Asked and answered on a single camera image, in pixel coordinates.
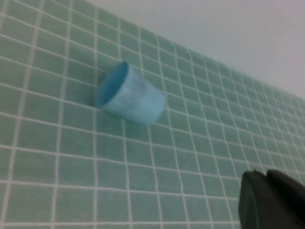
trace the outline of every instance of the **green tiled wall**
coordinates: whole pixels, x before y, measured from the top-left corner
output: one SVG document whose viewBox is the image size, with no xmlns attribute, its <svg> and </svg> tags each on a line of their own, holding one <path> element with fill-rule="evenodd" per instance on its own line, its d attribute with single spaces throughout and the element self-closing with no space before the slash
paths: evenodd
<svg viewBox="0 0 305 229">
<path fill-rule="evenodd" d="M 82 0 L 0 0 L 0 229 L 238 229 L 244 171 L 305 182 L 305 101 Z M 120 60 L 167 98 L 93 108 Z"/>
</svg>

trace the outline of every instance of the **black object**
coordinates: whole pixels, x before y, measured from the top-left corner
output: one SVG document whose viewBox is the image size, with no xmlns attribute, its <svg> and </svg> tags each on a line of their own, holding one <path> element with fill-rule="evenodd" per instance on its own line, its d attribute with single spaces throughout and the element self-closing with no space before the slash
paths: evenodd
<svg viewBox="0 0 305 229">
<path fill-rule="evenodd" d="M 305 229 L 305 187 L 277 170 L 244 172 L 238 212 L 242 229 Z"/>
</svg>

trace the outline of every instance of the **small blue cylinder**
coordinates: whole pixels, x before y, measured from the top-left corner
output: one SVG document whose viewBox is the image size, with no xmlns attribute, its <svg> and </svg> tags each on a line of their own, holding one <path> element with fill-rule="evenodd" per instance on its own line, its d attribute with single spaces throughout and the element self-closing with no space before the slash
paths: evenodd
<svg viewBox="0 0 305 229">
<path fill-rule="evenodd" d="M 163 112 L 165 97 L 132 65 L 121 62 L 102 81 L 96 107 L 148 125 Z"/>
</svg>

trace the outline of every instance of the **cup opening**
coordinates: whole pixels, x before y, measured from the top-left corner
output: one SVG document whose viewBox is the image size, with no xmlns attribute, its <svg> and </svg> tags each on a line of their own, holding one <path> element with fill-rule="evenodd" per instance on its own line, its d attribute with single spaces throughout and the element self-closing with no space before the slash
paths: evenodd
<svg viewBox="0 0 305 229">
<path fill-rule="evenodd" d="M 128 63 L 121 62 L 107 74 L 98 91 L 96 99 L 97 107 L 104 106 L 117 94 L 124 83 L 127 73 Z"/>
</svg>

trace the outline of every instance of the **white wall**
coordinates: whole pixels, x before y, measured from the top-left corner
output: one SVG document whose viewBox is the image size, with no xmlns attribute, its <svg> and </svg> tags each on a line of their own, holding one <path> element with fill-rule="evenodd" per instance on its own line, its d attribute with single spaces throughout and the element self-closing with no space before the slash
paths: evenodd
<svg viewBox="0 0 305 229">
<path fill-rule="evenodd" d="M 303 0 L 89 0 L 187 48 L 305 98 Z"/>
</svg>

